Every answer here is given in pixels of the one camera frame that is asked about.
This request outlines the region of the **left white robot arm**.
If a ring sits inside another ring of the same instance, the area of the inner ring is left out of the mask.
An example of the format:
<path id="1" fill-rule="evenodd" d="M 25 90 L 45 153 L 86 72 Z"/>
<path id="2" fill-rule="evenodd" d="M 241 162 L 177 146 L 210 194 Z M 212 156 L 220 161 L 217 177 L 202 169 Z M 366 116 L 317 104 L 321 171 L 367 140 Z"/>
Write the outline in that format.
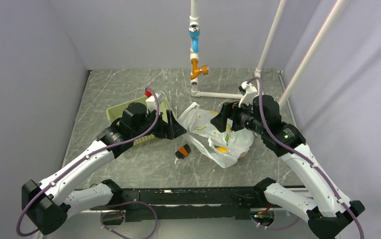
<path id="1" fill-rule="evenodd" d="M 102 166 L 133 147 L 138 139 L 153 135 L 160 139 L 175 139 L 186 134 L 171 110 L 159 107 L 149 110 L 141 103 L 131 103 L 121 117 L 105 128 L 88 148 L 51 176 L 35 182 L 27 181 L 21 188 L 22 212 L 16 225 L 21 237 L 30 233 L 20 230 L 24 217 L 36 226 L 35 232 L 48 235 L 60 228 L 75 214 L 99 206 L 116 209 L 124 203 L 123 189 L 113 180 L 77 190 L 77 186 Z"/>

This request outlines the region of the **white plastic bag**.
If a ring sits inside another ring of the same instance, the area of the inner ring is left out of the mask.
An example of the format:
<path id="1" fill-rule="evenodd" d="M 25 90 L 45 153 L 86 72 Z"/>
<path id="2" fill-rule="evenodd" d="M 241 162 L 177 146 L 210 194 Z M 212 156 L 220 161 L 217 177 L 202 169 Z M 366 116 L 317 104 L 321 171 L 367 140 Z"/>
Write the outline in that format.
<path id="1" fill-rule="evenodd" d="M 231 120 L 227 120 L 226 131 L 220 132 L 210 123 L 217 114 L 193 102 L 180 115 L 178 122 L 187 130 L 183 135 L 186 141 L 220 167 L 228 168 L 246 155 L 254 142 L 254 134 L 247 129 L 231 131 Z"/>

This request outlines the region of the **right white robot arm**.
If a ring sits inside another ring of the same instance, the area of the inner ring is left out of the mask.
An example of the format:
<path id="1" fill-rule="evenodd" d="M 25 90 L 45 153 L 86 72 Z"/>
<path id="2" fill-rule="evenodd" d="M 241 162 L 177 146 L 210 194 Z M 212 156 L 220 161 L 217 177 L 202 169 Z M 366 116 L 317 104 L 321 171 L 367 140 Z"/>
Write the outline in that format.
<path id="1" fill-rule="evenodd" d="M 238 102 L 223 104 L 210 123 L 220 132 L 247 129 L 261 136 L 264 145 L 273 151 L 299 177 L 311 197 L 303 197 L 271 178 L 254 186 L 254 202 L 265 207 L 278 205 L 305 221 L 319 239 L 333 239 L 351 222 L 364 238 L 358 216 L 365 211 L 361 201 L 351 200 L 324 172 L 313 155 L 306 139 L 292 124 L 282 120 L 279 104 L 272 96 L 253 99 L 252 106 L 238 106 Z"/>

